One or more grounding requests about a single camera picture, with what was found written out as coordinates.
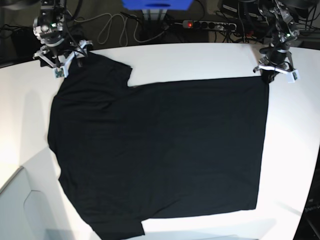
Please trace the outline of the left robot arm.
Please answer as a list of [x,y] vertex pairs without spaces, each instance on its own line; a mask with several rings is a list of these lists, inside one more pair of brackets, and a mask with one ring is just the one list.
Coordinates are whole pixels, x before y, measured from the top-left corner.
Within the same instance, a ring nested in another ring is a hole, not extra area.
[[267,35],[271,36],[271,40],[267,47],[259,50],[263,57],[253,71],[259,71],[266,84],[273,82],[278,74],[286,75],[288,83],[295,83],[300,75],[294,68],[290,45],[300,32],[294,18],[287,6],[278,0],[260,3],[259,11],[269,24]]

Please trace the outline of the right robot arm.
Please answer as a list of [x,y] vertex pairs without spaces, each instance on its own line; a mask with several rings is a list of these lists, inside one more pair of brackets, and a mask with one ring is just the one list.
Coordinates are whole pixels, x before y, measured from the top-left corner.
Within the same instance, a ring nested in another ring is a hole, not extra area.
[[85,56],[68,27],[68,23],[78,16],[83,2],[78,1],[73,14],[69,12],[66,0],[42,0],[40,3],[40,16],[34,19],[32,28],[41,48],[33,58],[41,59],[51,68],[60,68],[63,65],[60,58],[66,53],[75,51]]

